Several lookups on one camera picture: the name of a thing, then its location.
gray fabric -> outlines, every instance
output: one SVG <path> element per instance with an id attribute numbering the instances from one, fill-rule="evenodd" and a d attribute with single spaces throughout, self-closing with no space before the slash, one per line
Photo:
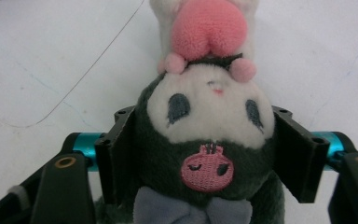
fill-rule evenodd
<path id="1" fill-rule="evenodd" d="M 163 196 L 142 187 L 135 198 L 135 224 L 248 224 L 252 206 L 246 200 L 227 201 L 212 198 L 205 209 Z"/>

stuffed animal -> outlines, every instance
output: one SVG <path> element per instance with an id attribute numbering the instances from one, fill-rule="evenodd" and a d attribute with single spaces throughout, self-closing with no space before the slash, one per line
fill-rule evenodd
<path id="1" fill-rule="evenodd" d="M 160 26 L 169 28 L 167 32 L 174 32 L 174 22 L 183 20 L 180 14 L 186 7 L 191 7 L 190 14 L 195 12 L 192 4 L 196 2 L 228 6 L 229 12 L 237 13 L 234 21 L 244 21 L 238 17 L 238 8 L 250 10 L 235 5 L 242 3 L 240 0 L 151 1 L 155 10 L 160 7 L 157 16 Z M 217 20 L 222 17 L 225 15 L 220 14 Z M 211 30 L 218 33 L 220 28 Z M 176 54 L 167 51 L 166 56 L 187 55 L 182 60 L 186 69 L 164 71 L 142 92 L 132 112 L 131 151 L 123 158 L 131 165 L 130 181 L 118 190 L 126 197 L 120 207 L 100 203 L 97 215 L 101 222 L 132 218 L 141 224 L 284 222 L 282 183 L 272 170 L 276 141 L 272 106 L 251 80 L 253 76 L 240 79 L 231 70 L 242 59 L 241 53 L 247 54 L 239 47 L 246 33 L 246 27 L 242 28 L 238 28 L 243 33 L 235 48 L 216 53 L 213 50 L 219 47 L 212 47 L 208 39 L 207 50 L 196 52 L 193 58 L 187 55 L 193 48 L 180 49 L 194 33 L 170 39 L 173 45 L 183 43 Z M 189 43 L 197 45 L 205 34 L 201 32 L 197 41 Z M 162 30 L 161 36 L 162 42 L 167 41 Z M 232 47 L 233 38 L 225 46 Z"/>
<path id="2" fill-rule="evenodd" d="M 151 0 L 150 4 L 160 27 L 160 73 L 181 74 L 188 61 L 239 54 L 229 67 L 233 78 L 245 82 L 255 75 L 255 65 L 249 59 L 253 58 L 258 1 Z M 250 21 L 250 35 L 246 41 L 248 29 L 244 15 Z"/>

white surface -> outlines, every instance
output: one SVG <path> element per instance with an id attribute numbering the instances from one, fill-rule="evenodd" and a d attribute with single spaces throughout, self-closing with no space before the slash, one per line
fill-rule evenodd
<path id="1" fill-rule="evenodd" d="M 107 132 L 135 104 L 156 76 L 158 39 L 147 0 L 0 1 L 0 198 L 69 133 Z M 255 40 L 271 102 L 358 148 L 358 1 L 262 0 Z M 287 193 L 286 223 L 329 223 L 336 178 L 324 173 L 315 204 Z"/>

